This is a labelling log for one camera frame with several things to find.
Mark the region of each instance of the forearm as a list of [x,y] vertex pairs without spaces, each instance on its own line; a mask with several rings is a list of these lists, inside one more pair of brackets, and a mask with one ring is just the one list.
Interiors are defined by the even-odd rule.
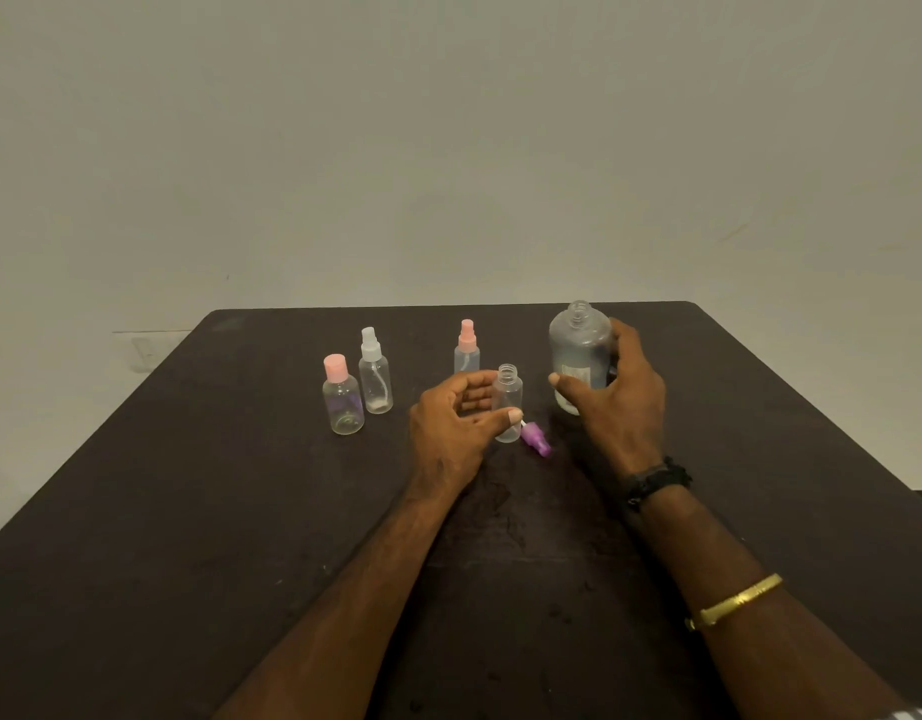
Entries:
[[[693,616],[770,573],[680,485],[646,499],[641,515],[648,544],[667,567]],[[905,706],[783,586],[702,633],[745,720],[873,720]]]
[[225,702],[218,720],[354,720],[448,506],[402,499]]

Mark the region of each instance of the finger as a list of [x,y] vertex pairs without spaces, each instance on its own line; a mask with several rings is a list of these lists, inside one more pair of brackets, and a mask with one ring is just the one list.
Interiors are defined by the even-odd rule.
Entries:
[[476,401],[462,401],[460,409],[462,412],[473,412],[476,409],[491,409],[491,397],[489,396],[486,399],[477,399]]
[[454,408],[464,410],[465,402],[480,401],[481,399],[491,399],[491,386],[469,388],[464,393],[457,394],[454,398]]
[[468,417],[468,421],[474,424],[474,428],[481,435],[485,445],[491,443],[504,430],[518,424],[525,418],[525,413],[518,407],[505,407],[504,409],[495,409],[494,411],[483,411]]
[[492,368],[485,368],[481,371],[458,371],[455,375],[448,376],[438,386],[435,386],[434,391],[443,391],[449,395],[451,403],[455,403],[457,398],[467,390],[490,387],[497,378],[498,372]]
[[577,407],[578,412],[581,412],[582,415],[595,395],[590,386],[581,381],[581,379],[575,379],[574,376],[552,373],[547,377],[547,381],[558,390],[558,394]]
[[630,371],[647,363],[645,351],[642,350],[641,336],[638,329],[611,318],[611,331],[617,343],[617,368]]

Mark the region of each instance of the bottle label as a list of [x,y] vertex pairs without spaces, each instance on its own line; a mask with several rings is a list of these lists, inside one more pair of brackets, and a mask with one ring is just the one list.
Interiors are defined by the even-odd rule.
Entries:
[[584,368],[574,368],[573,366],[565,366],[561,364],[561,374],[564,376],[573,376],[575,379],[581,379],[587,386],[591,386],[591,367],[585,366]]

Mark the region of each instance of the white spray nozzle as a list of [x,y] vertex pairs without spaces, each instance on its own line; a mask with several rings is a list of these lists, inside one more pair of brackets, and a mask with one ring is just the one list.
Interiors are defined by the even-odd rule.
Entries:
[[361,356],[365,361],[378,361],[382,358],[382,345],[378,342],[372,326],[361,329]]

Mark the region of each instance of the black bracelet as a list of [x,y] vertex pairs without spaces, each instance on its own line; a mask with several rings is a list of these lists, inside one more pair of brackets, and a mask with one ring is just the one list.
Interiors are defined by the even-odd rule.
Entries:
[[661,488],[668,485],[683,485],[688,488],[692,482],[692,476],[680,464],[675,464],[671,457],[665,457],[664,464],[634,476],[634,484],[628,490],[625,500],[628,507],[636,513],[641,509],[642,502]]

